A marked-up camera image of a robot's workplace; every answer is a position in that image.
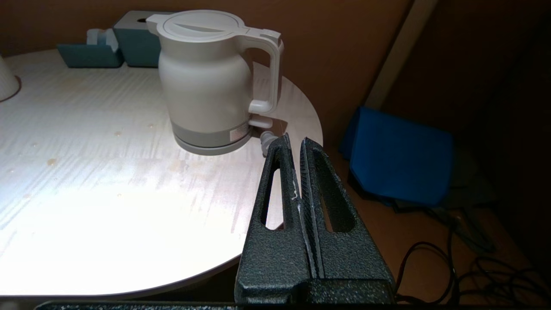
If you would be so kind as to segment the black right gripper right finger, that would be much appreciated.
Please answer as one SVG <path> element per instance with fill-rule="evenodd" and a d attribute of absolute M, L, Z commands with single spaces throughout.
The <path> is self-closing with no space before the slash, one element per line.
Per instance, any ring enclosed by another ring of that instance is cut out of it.
<path fill-rule="evenodd" d="M 314 140 L 300 147 L 300 219 L 309 304 L 393 304 L 394 279 L 329 156 Z"/>

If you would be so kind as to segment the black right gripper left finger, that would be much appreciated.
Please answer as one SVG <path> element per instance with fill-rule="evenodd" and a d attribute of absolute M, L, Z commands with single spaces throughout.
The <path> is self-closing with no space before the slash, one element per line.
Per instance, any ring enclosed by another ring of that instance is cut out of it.
<path fill-rule="evenodd" d="M 283 229 L 267 228 L 274 174 L 281 178 Z M 235 281 L 237 304 L 291 304 L 317 276 L 314 213 L 301 196 L 288 134 L 268 147 Z"/>

